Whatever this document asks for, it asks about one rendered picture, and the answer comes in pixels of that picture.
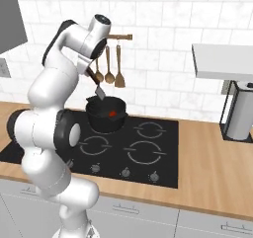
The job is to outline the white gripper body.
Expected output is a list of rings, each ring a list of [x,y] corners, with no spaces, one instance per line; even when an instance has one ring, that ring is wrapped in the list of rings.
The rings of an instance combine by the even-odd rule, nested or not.
[[[77,71],[85,72],[90,67],[92,62],[93,62],[93,59],[79,54],[78,59],[77,59]]]

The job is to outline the black spatula with grey blade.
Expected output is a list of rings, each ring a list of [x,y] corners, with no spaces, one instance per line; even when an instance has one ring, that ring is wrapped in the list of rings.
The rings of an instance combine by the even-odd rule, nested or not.
[[[96,95],[101,99],[104,100],[104,98],[106,97],[105,92],[103,91],[103,89],[100,87],[100,81],[97,79],[95,73],[92,71],[91,68],[88,68],[86,70],[86,72],[88,73],[88,75],[92,78],[92,80],[95,82],[95,84],[97,85],[96,88]]]

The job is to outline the wooden hanging spatula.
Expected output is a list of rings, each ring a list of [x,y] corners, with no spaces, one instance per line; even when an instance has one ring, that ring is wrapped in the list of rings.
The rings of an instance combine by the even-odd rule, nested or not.
[[[115,79],[115,86],[117,88],[124,88],[126,86],[125,78],[121,72],[121,46],[117,45],[117,64],[118,64],[118,73]]]

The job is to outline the black cooking pot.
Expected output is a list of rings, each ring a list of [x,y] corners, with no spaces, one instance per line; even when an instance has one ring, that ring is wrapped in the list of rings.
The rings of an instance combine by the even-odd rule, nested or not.
[[[121,129],[126,121],[126,103],[117,97],[107,96],[101,100],[98,96],[87,99],[86,113],[90,126],[101,133],[111,133]],[[117,111],[115,117],[109,117],[110,111]]]

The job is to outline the wooden hanging spoon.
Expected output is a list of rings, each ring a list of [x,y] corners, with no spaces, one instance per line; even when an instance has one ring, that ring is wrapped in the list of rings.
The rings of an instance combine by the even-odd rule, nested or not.
[[[103,82],[104,81],[104,75],[100,72],[99,70],[99,62],[98,62],[98,58],[96,59],[96,73],[95,73],[97,79],[100,81],[100,82]]]
[[[115,76],[112,74],[110,69],[110,48],[106,46],[106,58],[107,58],[107,73],[105,75],[105,81],[109,84],[113,84],[115,81]]]

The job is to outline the black hob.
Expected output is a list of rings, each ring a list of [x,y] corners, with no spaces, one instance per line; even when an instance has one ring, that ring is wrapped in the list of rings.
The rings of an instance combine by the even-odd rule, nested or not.
[[[71,172],[122,181],[143,183],[176,189],[178,187],[179,123],[175,120],[126,118],[124,126],[109,134],[96,132],[83,111],[73,113],[80,124],[78,144],[59,153],[67,163],[73,159]],[[93,173],[91,166],[100,164]],[[128,168],[130,176],[124,178],[122,170]],[[149,176],[156,172],[157,182]]]

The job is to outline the grey drawer front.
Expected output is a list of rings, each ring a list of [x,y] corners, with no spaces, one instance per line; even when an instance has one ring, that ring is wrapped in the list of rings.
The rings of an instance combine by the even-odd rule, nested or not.
[[[112,209],[125,205],[139,210],[131,214]],[[178,209],[118,198],[99,197],[87,211],[101,238],[174,238]]]
[[[180,210],[175,238],[253,238],[253,235],[222,230],[220,226],[241,227],[253,230],[253,222],[206,213]]]
[[[31,191],[36,192],[36,187],[32,184],[0,179],[0,193],[4,195],[28,199],[42,199],[38,194],[37,197],[20,194],[20,190],[27,188],[30,188]]]

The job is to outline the black paper towel holder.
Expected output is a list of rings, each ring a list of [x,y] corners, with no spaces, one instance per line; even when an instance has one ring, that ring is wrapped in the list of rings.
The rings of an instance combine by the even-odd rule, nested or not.
[[[228,95],[225,98],[219,127],[222,138],[228,141],[253,143],[253,82],[231,81],[228,89],[234,87],[234,93],[225,122],[222,122]]]

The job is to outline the white paper towel roll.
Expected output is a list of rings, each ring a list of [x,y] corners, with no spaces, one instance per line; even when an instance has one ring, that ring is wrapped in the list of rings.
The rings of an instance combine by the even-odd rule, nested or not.
[[[253,125],[253,82],[236,82],[227,123],[227,136],[246,140]]]

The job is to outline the grey cupboard door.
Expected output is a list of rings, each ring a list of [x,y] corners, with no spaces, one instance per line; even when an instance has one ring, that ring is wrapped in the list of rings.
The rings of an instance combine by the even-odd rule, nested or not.
[[[2,199],[23,238],[52,238],[59,229],[58,204],[28,195],[2,194]]]

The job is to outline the wooden wall rail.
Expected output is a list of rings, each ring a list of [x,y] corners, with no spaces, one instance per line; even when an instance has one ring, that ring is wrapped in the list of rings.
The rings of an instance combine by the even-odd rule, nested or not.
[[[108,35],[110,40],[132,40],[132,35]]]

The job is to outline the grey wall socket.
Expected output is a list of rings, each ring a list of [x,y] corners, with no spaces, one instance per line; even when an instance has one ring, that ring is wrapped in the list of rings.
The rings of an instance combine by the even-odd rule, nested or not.
[[[230,80],[224,80],[221,88],[221,95],[226,95],[230,85]]]
[[[5,58],[0,58],[0,77],[5,77],[5,78],[11,77]]]

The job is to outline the grey wall cupboard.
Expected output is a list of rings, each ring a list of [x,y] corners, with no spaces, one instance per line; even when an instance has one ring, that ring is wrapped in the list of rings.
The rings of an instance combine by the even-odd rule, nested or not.
[[[0,54],[27,41],[18,0],[0,0]]]

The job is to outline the white wall shelf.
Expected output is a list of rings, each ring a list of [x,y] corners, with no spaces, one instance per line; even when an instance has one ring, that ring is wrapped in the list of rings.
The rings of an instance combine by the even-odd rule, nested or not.
[[[253,82],[253,45],[194,43],[197,78]]]

